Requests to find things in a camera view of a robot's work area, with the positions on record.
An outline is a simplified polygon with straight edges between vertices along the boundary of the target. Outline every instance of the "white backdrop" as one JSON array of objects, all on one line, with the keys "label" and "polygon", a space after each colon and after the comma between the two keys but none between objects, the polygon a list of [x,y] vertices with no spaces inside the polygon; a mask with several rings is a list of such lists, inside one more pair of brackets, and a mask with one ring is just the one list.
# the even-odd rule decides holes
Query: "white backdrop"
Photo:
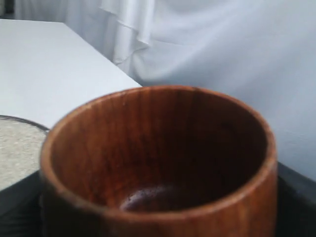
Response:
[{"label": "white backdrop", "polygon": [[[133,1],[119,2],[122,11]],[[16,0],[19,19],[66,22],[116,62],[116,45],[131,39],[118,42],[122,22],[100,6]],[[120,67],[142,85],[202,86],[245,101],[272,126],[279,160],[316,180],[315,13],[314,0],[156,0],[148,46]]]}]

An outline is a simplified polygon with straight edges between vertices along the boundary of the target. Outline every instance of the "white table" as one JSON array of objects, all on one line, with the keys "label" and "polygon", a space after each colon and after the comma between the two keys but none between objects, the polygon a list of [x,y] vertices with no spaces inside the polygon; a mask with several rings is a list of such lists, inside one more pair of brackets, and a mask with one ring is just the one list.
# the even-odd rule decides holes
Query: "white table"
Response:
[{"label": "white table", "polygon": [[0,115],[51,128],[91,99],[138,86],[62,23],[0,19]]}]

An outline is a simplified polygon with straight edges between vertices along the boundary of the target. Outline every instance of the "wooden bowl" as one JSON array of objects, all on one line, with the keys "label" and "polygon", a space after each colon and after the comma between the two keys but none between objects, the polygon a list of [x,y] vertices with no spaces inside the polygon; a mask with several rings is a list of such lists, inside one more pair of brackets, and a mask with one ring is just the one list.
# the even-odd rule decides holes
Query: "wooden bowl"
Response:
[{"label": "wooden bowl", "polygon": [[59,121],[41,152],[48,237],[272,237],[275,141],[217,92],[131,89]]}]

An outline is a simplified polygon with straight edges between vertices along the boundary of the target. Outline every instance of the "wood grain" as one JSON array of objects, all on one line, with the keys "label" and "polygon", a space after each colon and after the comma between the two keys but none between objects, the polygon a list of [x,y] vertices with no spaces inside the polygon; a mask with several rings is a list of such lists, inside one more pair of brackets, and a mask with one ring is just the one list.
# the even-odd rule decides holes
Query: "wood grain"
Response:
[{"label": "wood grain", "polygon": [[142,87],[72,111],[41,152],[47,235],[272,237],[273,135],[244,103]]}]

